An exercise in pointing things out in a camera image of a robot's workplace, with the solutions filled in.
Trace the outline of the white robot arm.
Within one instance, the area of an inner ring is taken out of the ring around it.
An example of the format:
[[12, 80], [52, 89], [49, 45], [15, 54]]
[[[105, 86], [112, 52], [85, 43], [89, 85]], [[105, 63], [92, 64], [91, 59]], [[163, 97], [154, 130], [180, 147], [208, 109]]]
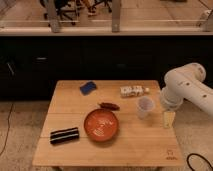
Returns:
[[172, 127], [175, 111], [184, 100], [213, 116], [213, 89], [203, 83], [205, 78], [206, 70], [199, 63], [189, 63], [165, 74], [165, 86], [160, 91], [159, 99], [164, 108], [163, 125], [166, 129]]

